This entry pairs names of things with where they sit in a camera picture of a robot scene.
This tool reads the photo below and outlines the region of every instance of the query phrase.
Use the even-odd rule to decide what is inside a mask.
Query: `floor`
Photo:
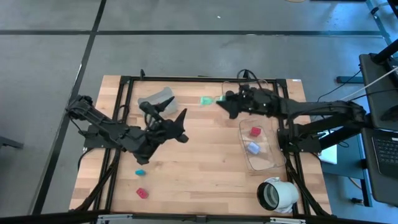
[[[92,48],[86,48],[93,36],[89,40],[89,35],[68,35],[68,30],[94,27],[93,31],[97,31],[93,24],[100,3],[101,0],[0,2],[0,135],[25,144],[22,150],[0,150],[2,217],[29,212],[80,65],[80,75],[84,76],[79,94],[94,99],[103,75],[137,75],[142,68],[147,75],[157,76],[233,77],[238,70],[249,68],[262,78],[302,79],[307,100],[315,101],[338,86],[336,76],[351,76],[359,70],[359,54],[378,52],[388,38],[398,38],[398,20],[388,7],[381,8],[376,17],[387,34],[374,35],[380,27],[365,2],[107,0],[98,30],[226,32],[97,35]],[[10,30],[59,32],[32,35]],[[294,32],[226,35],[228,30]],[[327,31],[333,35],[296,31]],[[359,88],[361,85],[346,85],[323,100],[337,100]],[[70,126],[44,205],[45,213],[68,209],[82,144],[83,138]],[[366,208],[350,203],[349,198],[361,197],[361,191],[346,177],[325,174],[325,181],[333,214],[338,217],[389,223],[397,220],[395,207],[374,202],[373,208]]]

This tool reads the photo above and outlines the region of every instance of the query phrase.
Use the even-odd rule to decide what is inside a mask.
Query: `desk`
[[[96,108],[112,117],[120,76],[106,75],[99,89]],[[216,104],[201,106],[201,96],[220,96],[220,82],[134,82],[129,125],[144,125],[137,99],[171,87],[178,102],[178,110],[188,108],[185,118],[186,144],[175,140],[161,145],[150,163],[140,166],[130,153],[122,153],[116,177],[112,212],[124,213],[177,213],[209,215],[280,215],[263,209],[256,198],[257,186],[269,177],[287,181],[285,167],[267,172],[249,171],[244,151],[238,138],[238,125],[242,119],[260,117],[269,124],[266,131],[275,133],[278,122],[259,115],[241,113],[237,119],[228,119],[228,113]],[[272,85],[263,86],[272,89]],[[291,99],[305,101],[300,80],[287,80]],[[179,114],[167,118],[175,119]],[[308,123],[301,116],[296,123]],[[276,139],[269,140],[277,147]],[[80,166],[70,208],[79,206],[98,181],[104,149],[94,149]],[[329,199],[319,160],[311,154],[301,153],[305,183],[315,200],[331,213]],[[144,177],[134,174],[142,168]],[[136,190],[142,187],[149,193],[141,199]],[[107,187],[104,188],[100,208],[104,207]],[[298,210],[302,213],[299,199]]]

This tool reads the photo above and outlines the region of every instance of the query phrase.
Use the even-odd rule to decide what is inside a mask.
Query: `pink block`
[[[260,135],[260,133],[261,133],[261,128],[253,127],[250,130],[250,135],[254,137],[257,137],[258,135]]]
[[[142,189],[142,188],[138,188],[138,190],[136,191],[138,196],[140,196],[140,198],[145,199],[149,196],[148,192],[146,192],[146,190]]]

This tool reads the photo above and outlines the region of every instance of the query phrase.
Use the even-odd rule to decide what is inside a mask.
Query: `clear plastic container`
[[[256,137],[250,135],[253,127],[261,130],[261,133]],[[280,151],[271,119],[260,117],[258,119],[242,120],[239,123],[239,137],[245,152],[246,164],[249,170],[264,171],[285,165],[286,158]],[[253,154],[248,150],[248,146],[251,142],[260,147],[257,154]]]

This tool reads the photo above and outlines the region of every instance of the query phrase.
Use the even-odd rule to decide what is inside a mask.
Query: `wooden table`
[[[103,78],[96,108],[112,117],[120,76]],[[112,201],[112,212],[125,213],[179,213],[209,215],[280,215],[263,209],[256,198],[257,186],[269,177],[287,181],[285,167],[254,172],[248,169],[245,152],[238,137],[239,122],[247,118],[260,118],[266,124],[266,133],[272,136],[278,127],[276,119],[259,115],[239,114],[228,119],[228,113],[216,104],[201,106],[201,96],[216,97],[222,91],[237,90],[237,84],[205,82],[134,82],[131,111],[127,124],[144,127],[137,99],[157,93],[165,86],[171,87],[178,102],[178,112],[167,118],[175,119],[188,108],[185,118],[189,142],[176,140],[161,145],[150,163],[140,166],[128,152],[121,154],[119,170]],[[305,101],[301,80],[287,80],[289,96]],[[272,89],[272,85],[263,87]],[[296,123],[309,122],[301,116]],[[271,147],[277,147],[276,138],[269,138]],[[104,149],[94,149],[87,154],[80,166],[70,208],[79,206],[97,184]],[[324,210],[331,212],[322,169],[319,160],[311,154],[301,153],[305,183]],[[147,175],[139,177],[136,169],[144,169]],[[141,199],[136,190],[142,187],[149,193]],[[104,207],[107,186],[104,188],[100,208]],[[298,201],[303,212],[301,199]]]

